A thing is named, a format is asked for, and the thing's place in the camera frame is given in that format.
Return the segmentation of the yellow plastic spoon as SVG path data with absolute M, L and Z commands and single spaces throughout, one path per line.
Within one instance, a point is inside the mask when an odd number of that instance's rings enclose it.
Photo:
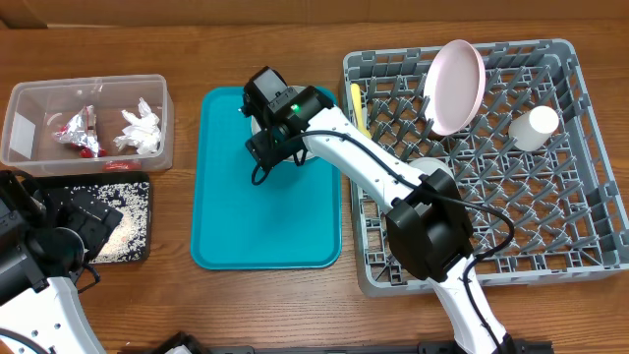
M 363 104 L 362 104 L 362 94 L 361 89 L 358 84 L 350 85 L 350 93 L 356 118 L 356 126 L 357 129 L 365 135 L 368 139 L 372 137 L 370 131 L 367 129 L 364 117 L 363 117 Z

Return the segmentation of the white napkin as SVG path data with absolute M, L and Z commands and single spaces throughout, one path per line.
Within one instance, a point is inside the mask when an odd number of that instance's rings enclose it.
M 139 116 L 128 110 L 121 111 L 128 126 L 122 130 L 123 135 L 116 137 L 113 142 L 118 150 L 133 147 L 137 154 L 155 153 L 161 142 L 159 118 L 142 97 L 139 98 L 138 110 Z

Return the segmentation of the white large plate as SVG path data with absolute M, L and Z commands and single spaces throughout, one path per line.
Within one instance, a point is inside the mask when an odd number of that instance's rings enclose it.
M 429 99 L 425 116 L 440 136 L 461 131 L 476 116 L 485 94 L 486 68 L 480 52 L 456 39 L 434 57 L 424 87 Z

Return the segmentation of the red sauce packet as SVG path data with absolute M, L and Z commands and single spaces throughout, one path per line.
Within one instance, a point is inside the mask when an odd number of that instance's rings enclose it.
M 132 161 L 109 161 L 103 165 L 103 170 L 110 172 L 130 171 L 135 169 L 137 169 L 137 165 Z

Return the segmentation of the grey bowl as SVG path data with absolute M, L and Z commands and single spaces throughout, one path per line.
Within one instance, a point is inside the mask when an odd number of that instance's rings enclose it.
M 434 157 L 421 157 L 409 162 L 411 167 L 422 170 L 425 174 L 431 175 L 437 169 L 443 170 L 451 178 L 454 178 L 454 174 L 451 168 L 443 161 Z

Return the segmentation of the silver foil wrapper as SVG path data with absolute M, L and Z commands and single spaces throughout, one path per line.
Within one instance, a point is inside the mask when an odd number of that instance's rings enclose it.
M 55 142 L 75 149 L 81 158 L 96 158 L 107 155 L 98 140 L 97 116 L 93 105 L 84 106 L 52 137 Z

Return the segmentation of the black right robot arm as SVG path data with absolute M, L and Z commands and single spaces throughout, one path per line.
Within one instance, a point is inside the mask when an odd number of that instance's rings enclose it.
M 462 200 L 444 170 L 413 167 L 367 138 L 344 112 L 313 86 L 297 90 L 265 67 L 244 86 L 242 112 L 260 130 L 246 142 L 257 165 L 259 185 L 280 162 L 302 166 L 309 155 L 332 164 L 360 186 L 384 214 L 389 250 L 415 278 L 427 281 L 466 353 L 513 353 L 515 342 L 495 317 L 478 282 L 475 266 L 491 256 L 475 254 L 468 211 L 502 212 Z

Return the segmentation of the white plastic cup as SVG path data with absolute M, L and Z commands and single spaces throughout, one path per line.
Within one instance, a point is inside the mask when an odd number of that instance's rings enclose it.
M 559 116 L 548 106 L 538 106 L 516 118 L 509 126 L 508 134 L 515 139 L 514 147 L 522 151 L 534 151 L 557 130 Z

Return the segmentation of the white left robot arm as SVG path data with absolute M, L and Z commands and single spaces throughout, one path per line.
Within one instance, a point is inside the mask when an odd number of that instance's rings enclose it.
M 122 213 L 81 193 L 63 204 L 24 171 L 1 173 L 1 339 L 15 353 L 101 353 L 76 281 Z

